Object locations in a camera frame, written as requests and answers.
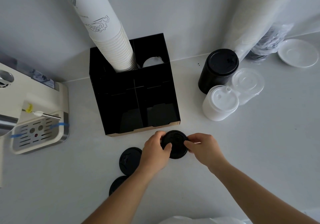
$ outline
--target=blue strip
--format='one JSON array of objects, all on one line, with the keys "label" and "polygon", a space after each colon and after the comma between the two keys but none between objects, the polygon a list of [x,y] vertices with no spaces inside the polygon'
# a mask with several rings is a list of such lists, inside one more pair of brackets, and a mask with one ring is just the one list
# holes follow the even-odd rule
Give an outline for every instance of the blue strip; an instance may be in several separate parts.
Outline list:
[{"label": "blue strip", "polygon": [[51,126],[50,126],[50,129],[53,129],[53,128],[55,128],[55,127],[59,127],[60,125],[69,126],[69,124],[66,124],[66,123],[57,123],[57,124],[51,125]]},{"label": "blue strip", "polygon": [[23,136],[23,135],[24,135],[24,133],[13,134],[13,135],[10,136],[10,138],[18,138],[18,137]]}]

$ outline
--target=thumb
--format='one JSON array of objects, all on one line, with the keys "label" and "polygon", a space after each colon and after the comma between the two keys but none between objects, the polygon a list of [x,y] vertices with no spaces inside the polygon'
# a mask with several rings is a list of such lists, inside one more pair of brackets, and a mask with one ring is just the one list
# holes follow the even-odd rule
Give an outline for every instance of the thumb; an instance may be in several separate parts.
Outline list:
[{"label": "thumb", "polygon": [[191,150],[192,152],[194,152],[195,151],[195,148],[196,148],[196,144],[195,143],[193,143],[193,142],[191,142],[191,141],[184,141],[184,145],[189,149],[189,150]]},{"label": "thumb", "polygon": [[165,152],[170,153],[170,152],[171,152],[171,148],[172,148],[172,144],[169,143],[169,144],[167,144],[167,145],[165,146],[165,148],[164,148],[163,150],[164,150]]}]

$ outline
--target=coffee machine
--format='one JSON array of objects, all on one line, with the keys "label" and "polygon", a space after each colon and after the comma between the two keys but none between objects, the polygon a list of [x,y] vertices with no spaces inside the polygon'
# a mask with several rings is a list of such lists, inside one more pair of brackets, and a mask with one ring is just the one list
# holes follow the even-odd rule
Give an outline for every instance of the coffee machine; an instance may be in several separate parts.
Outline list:
[{"label": "coffee machine", "polygon": [[0,140],[5,137],[13,153],[24,154],[62,143],[68,136],[67,87],[52,80],[42,83],[34,74],[0,62]]}]

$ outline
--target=black organizer box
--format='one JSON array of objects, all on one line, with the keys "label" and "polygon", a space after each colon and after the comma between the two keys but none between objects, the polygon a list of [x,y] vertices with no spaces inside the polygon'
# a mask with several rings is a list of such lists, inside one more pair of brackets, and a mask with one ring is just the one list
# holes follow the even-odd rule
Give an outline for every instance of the black organizer box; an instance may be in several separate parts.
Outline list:
[{"label": "black organizer box", "polygon": [[[180,123],[170,59],[163,33],[130,40],[140,69],[116,73],[98,48],[90,49],[90,79],[106,135],[134,133]],[[150,57],[164,64],[142,68]]]}]

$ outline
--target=forearm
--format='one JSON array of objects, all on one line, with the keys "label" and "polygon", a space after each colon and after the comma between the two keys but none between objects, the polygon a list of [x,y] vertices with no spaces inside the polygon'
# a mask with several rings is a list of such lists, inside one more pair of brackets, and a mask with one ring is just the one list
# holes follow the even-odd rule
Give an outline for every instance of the forearm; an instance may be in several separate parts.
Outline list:
[{"label": "forearm", "polygon": [[314,224],[313,219],[294,209],[227,161],[210,169],[254,224]]},{"label": "forearm", "polygon": [[151,179],[137,169],[82,224],[129,224]]}]

